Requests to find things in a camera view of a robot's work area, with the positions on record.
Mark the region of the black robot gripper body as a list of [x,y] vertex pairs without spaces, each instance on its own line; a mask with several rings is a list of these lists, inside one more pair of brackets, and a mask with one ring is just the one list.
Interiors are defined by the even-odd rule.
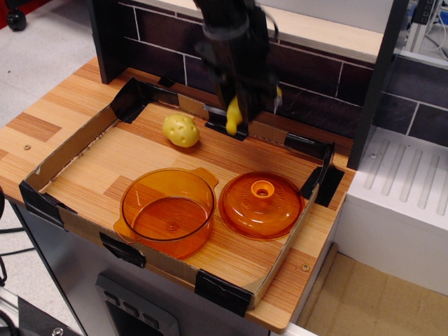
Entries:
[[278,78],[267,65],[270,40],[265,24],[219,28],[203,25],[202,30],[204,40],[196,44],[195,50],[208,68],[213,84],[217,76],[232,76],[237,88],[242,84],[278,86]]

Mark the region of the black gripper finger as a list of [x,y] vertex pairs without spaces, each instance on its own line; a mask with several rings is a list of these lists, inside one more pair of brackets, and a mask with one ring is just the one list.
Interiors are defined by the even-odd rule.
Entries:
[[230,102],[237,96],[237,82],[235,77],[217,76],[214,78],[216,94],[225,110]]
[[249,128],[249,123],[268,107],[274,107],[277,98],[275,85],[257,87],[242,84],[237,88],[237,101],[243,118],[244,128]]

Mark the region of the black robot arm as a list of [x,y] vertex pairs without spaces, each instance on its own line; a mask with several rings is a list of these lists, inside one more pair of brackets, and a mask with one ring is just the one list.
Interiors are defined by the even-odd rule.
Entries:
[[261,111],[281,105],[279,79],[267,62],[267,14],[254,1],[196,1],[205,40],[195,46],[225,107],[234,136]]

